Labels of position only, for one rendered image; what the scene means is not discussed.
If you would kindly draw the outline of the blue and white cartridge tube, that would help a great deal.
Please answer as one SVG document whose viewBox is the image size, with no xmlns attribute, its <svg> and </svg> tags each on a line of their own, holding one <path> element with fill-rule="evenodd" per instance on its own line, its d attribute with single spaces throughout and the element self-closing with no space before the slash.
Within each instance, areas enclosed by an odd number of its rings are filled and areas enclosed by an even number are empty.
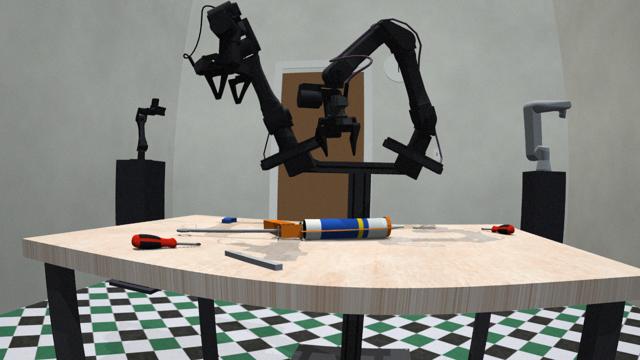
<svg viewBox="0 0 640 360">
<path fill-rule="evenodd" d="M 374 229 L 378 228 L 378 229 Z M 354 230 L 370 229 L 370 230 Z M 348 231 L 330 231 L 348 230 Z M 386 218 L 346 218 L 346 219 L 304 219 L 302 231 L 304 239 L 364 239 L 385 237 L 388 231 Z"/>
</svg>

